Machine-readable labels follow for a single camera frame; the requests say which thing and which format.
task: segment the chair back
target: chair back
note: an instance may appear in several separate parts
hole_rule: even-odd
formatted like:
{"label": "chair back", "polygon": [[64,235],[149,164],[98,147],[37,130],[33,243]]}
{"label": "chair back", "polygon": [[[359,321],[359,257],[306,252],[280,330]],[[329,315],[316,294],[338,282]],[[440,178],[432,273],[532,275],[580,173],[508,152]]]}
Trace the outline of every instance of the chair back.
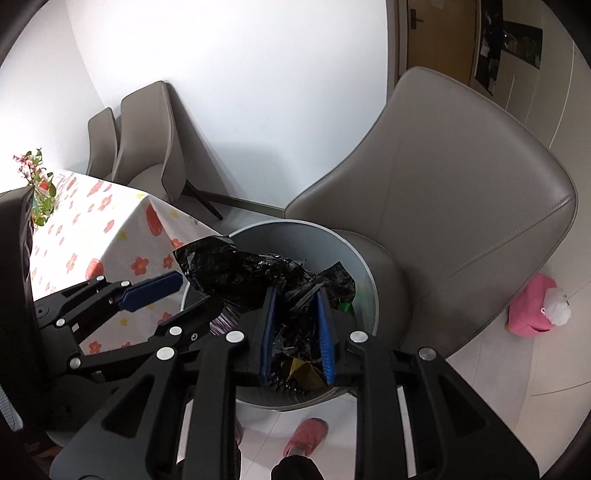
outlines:
{"label": "chair back", "polygon": [[113,171],[119,148],[115,117],[110,107],[88,120],[88,138],[90,158],[86,174],[104,179]]}
{"label": "chair back", "polygon": [[449,355],[544,265],[576,208],[569,175],[516,119],[467,86],[415,68],[349,157],[285,216],[386,248],[410,288],[403,349]]}
{"label": "chair back", "polygon": [[121,146],[113,181],[127,185],[135,176],[163,165],[162,184],[170,200],[181,194],[186,172],[165,82],[152,83],[121,101]]}

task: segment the black plastic bag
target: black plastic bag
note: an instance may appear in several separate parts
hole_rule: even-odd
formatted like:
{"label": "black plastic bag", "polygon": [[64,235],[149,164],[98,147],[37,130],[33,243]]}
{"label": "black plastic bag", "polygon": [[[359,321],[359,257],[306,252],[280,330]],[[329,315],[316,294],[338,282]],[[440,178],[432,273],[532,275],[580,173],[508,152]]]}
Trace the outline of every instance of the black plastic bag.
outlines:
{"label": "black plastic bag", "polygon": [[242,313],[261,308],[268,286],[293,290],[313,278],[300,262],[279,255],[242,252],[222,236],[196,240],[173,254],[193,288],[228,302]]}
{"label": "black plastic bag", "polygon": [[267,288],[277,288],[282,312],[275,325],[272,370],[278,378],[282,376],[278,360],[285,356],[320,363],[316,318],[310,311],[315,293],[324,287],[333,309],[355,298],[355,281],[340,262],[314,274],[300,261],[242,252],[222,236],[196,240],[173,254],[193,288],[224,300],[241,313],[261,308]]}

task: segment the dining table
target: dining table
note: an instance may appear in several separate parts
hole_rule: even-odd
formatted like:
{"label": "dining table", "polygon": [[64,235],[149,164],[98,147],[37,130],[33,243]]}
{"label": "dining table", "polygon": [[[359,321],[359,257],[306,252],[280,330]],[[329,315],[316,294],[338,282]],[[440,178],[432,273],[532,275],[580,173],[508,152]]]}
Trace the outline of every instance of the dining table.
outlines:
{"label": "dining table", "polygon": [[[55,173],[54,184],[55,210],[33,234],[34,300],[98,275],[133,284],[181,272],[173,250],[218,235],[146,192],[67,170]],[[90,355],[145,342],[180,311],[186,284],[185,279],[178,293],[136,312],[117,313],[80,344],[82,351]]]}

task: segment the chair leg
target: chair leg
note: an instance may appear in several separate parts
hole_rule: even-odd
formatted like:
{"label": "chair leg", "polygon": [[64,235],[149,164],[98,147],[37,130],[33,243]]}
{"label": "chair leg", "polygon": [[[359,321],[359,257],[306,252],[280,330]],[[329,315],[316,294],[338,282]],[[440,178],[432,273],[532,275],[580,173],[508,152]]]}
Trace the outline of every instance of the chair leg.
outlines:
{"label": "chair leg", "polygon": [[201,192],[199,190],[197,190],[195,188],[195,186],[188,180],[185,183],[185,188],[183,189],[183,193],[190,195],[191,197],[195,197],[197,200],[199,200],[203,204],[203,206],[207,210],[209,210],[212,214],[214,214],[218,220],[223,220],[222,214],[220,212],[218,212],[217,209],[211,203],[209,203],[209,200],[207,200],[205,197],[203,197]]}

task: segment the door handle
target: door handle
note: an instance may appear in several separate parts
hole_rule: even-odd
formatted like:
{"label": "door handle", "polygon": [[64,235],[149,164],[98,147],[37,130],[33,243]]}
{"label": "door handle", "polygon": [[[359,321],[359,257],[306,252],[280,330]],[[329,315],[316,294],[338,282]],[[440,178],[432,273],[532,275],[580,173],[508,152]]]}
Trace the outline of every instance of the door handle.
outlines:
{"label": "door handle", "polygon": [[416,30],[417,29],[417,22],[423,23],[424,20],[421,20],[420,18],[417,18],[417,11],[413,8],[410,11],[410,28],[412,30]]}

